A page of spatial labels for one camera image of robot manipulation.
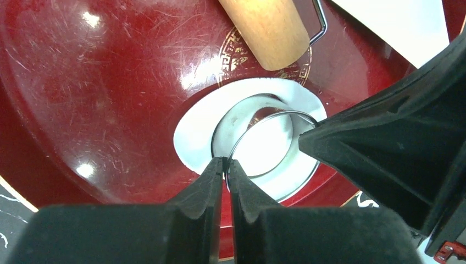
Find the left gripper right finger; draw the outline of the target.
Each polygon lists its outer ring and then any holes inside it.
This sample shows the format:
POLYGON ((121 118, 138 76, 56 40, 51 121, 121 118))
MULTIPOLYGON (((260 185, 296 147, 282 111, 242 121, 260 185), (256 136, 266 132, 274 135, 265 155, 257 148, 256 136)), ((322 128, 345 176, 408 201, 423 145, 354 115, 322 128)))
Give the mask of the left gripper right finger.
POLYGON ((229 164, 236 263, 421 263, 394 211, 286 207, 229 164))

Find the wooden double-ended rolling pin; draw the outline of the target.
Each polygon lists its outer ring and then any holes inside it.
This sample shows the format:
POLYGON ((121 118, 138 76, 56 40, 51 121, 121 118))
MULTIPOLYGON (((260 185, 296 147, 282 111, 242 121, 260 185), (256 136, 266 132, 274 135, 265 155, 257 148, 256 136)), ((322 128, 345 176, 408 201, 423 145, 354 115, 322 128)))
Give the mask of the wooden double-ended rolling pin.
POLYGON ((328 30, 321 1, 312 1, 320 30, 310 36, 294 1, 220 1, 245 43, 267 71, 293 64, 328 30))

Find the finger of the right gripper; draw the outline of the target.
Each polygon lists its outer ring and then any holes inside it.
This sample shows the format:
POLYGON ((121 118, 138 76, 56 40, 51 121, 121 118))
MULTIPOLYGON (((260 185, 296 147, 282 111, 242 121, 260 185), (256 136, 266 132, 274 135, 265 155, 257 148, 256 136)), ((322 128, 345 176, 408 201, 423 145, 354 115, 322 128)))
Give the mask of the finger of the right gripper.
POLYGON ((298 144, 429 237, 434 256, 465 230, 465 34, 298 144))

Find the red round tray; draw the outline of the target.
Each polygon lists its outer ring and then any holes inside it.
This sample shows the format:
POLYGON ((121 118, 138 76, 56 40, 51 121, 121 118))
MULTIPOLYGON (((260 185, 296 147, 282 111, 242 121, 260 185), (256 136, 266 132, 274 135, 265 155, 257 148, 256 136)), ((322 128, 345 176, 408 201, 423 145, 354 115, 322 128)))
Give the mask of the red round tray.
MULTIPOLYGON (((182 163, 173 136, 211 92, 243 79, 292 80, 318 96, 327 119, 418 69, 334 1, 321 1, 326 34, 293 64, 267 71, 219 2, 1 1, 1 186, 32 217, 53 205, 163 204, 202 174, 182 163)), ((465 34, 465 1, 441 2, 451 43, 465 34)), ((312 1, 294 3, 313 36, 312 1)), ((233 159, 221 158, 217 263, 236 263, 233 159)), ((278 203, 392 210, 320 161, 278 203)), ((416 250, 427 246, 429 237, 405 224, 416 250)), ((429 257, 465 263, 465 230, 429 257)))

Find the metal ring cutter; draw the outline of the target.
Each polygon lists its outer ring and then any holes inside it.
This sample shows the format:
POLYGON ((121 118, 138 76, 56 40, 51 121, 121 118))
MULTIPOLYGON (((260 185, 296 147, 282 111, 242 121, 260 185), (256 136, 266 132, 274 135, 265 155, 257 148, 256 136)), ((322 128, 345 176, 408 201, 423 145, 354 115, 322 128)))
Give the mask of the metal ring cutter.
POLYGON ((211 151, 213 156, 239 161, 253 183, 283 200, 303 188, 318 166, 298 149, 298 136, 316 124, 313 117, 298 113, 274 95, 254 95, 222 117, 211 151))

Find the white dough piece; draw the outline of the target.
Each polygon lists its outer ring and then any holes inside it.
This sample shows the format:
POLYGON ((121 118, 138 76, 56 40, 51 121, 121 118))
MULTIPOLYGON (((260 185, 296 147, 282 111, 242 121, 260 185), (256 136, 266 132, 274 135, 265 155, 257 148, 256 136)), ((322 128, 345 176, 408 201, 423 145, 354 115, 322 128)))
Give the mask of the white dough piece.
POLYGON ((289 107, 324 120, 327 112, 317 95, 301 84, 279 78, 250 78, 229 83, 195 103, 179 121, 173 136, 175 151, 182 163, 196 173, 202 173, 213 157, 213 133, 222 117, 245 98, 271 94, 289 107))

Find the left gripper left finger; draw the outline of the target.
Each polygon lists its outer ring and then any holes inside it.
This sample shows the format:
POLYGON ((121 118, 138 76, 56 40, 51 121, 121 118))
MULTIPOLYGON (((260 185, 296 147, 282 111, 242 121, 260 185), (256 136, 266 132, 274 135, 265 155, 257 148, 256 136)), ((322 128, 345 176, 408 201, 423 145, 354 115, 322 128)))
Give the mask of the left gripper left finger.
POLYGON ((223 163, 165 203, 44 207, 8 263, 217 263, 223 163))

